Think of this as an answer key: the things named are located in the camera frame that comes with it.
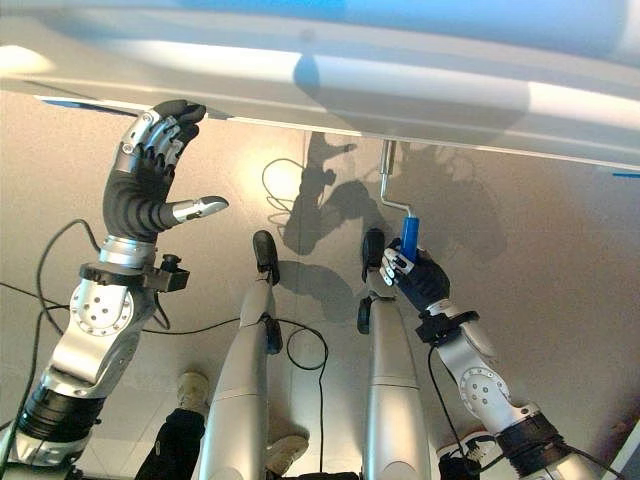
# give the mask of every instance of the robot forearm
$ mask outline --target robot forearm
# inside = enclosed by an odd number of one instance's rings
[[[154,295],[185,288],[189,272],[165,255],[154,268],[158,233],[228,206],[221,197],[166,203],[175,169],[205,115],[201,105],[164,102],[124,134],[104,192],[109,232],[99,262],[82,265],[69,325],[25,405],[9,462],[58,467],[88,443],[106,397],[135,353]]]
[[[569,457],[562,436],[536,404],[513,403],[506,382],[491,366],[496,353],[478,324],[477,314],[460,313],[448,299],[430,305],[428,312],[430,316],[423,321],[442,327],[451,322],[453,328],[440,328],[439,332],[422,329],[419,333],[432,334],[427,341],[436,345],[465,407],[496,437],[518,474],[527,477]]]

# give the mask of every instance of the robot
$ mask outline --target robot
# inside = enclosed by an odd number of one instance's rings
[[[228,206],[218,196],[166,203],[180,156],[204,115],[201,105],[164,102],[141,114],[123,135],[104,192],[109,235],[99,261],[80,267],[69,325],[18,417],[15,438],[12,429],[4,435],[0,450],[8,462],[2,478],[81,478],[74,462],[134,355],[155,295],[187,284],[189,272],[179,268],[177,256],[165,255],[154,267],[158,234]],[[521,478],[595,480],[534,403],[512,403],[506,381],[492,367],[496,352],[477,313],[461,312],[449,300],[442,269],[424,254],[405,255],[398,246],[385,248],[382,232],[375,229],[363,244],[368,295],[358,330],[372,340],[364,478],[429,476],[419,387],[395,304],[395,283],[420,313],[419,337],[440,355],[465,406],[496,437]],[[266,355],[277,353],[282,339],[272,317],[272,287],[279,278],[275,245],[268,232],[258,232],[254,247],[258,277],[245,297],[240,328],[218,380],[201,480],[264,476]]]

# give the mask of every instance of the black pants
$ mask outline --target black pants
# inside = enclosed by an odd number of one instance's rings
[[[203,435],[204,417],[176,408],[160,428],[135,480],[190,480]]]
[[[478,470],[481,465],[478,462],[467,460],[469,470]],[[447,458],[440,460],[438,463],[440,469],[440,480],[479,480],[480,475],[469,475],[464,468],[464,460],[462,458]]]

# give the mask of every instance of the silver metal joint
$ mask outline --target silver metal joint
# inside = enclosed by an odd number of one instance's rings
[[[153,265],[155,258],[155,244],[113,235],[105,239],[100,249],[101,262],[115,263],[128,268],[140,269],[144,265]]]
[[[140,115],[122,136],[122,151],[130,155],[136,145],[146,140],[150,127],[160,120],[160,114],[155,110],[149,110]]]

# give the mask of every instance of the black glove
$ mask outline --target black glove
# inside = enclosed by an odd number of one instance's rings
[[[449,298],[449,278],[440,265],[422,250],[418,250],[414,263],[396,250],[399,246],[400,239],[396,238],[384,251],[380,275],[385,283],[396,283],[420,313],[429,305]]]

